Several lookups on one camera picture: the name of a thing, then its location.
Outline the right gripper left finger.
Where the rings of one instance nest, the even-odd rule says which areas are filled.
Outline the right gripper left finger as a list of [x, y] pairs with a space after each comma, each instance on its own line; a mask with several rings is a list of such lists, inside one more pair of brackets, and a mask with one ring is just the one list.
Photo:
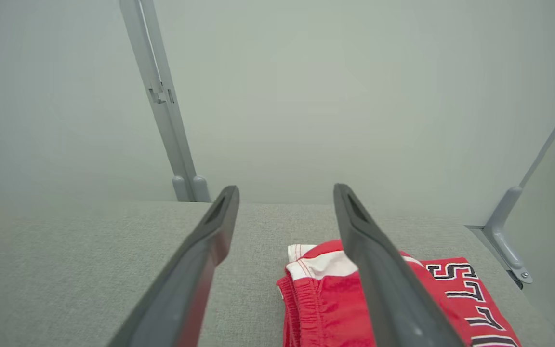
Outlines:
[[227, 258], [239, 209], [226, 186], [110, 340], [111, 347], [196, 347], [214, 271]]

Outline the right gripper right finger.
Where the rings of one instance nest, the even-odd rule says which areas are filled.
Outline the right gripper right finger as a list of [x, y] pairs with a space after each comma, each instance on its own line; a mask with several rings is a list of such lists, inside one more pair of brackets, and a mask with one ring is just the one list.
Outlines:
[[346, 184], [333, 187], [345, 254], [359, 270], [379, 347], [463, 347], [464, 340]]

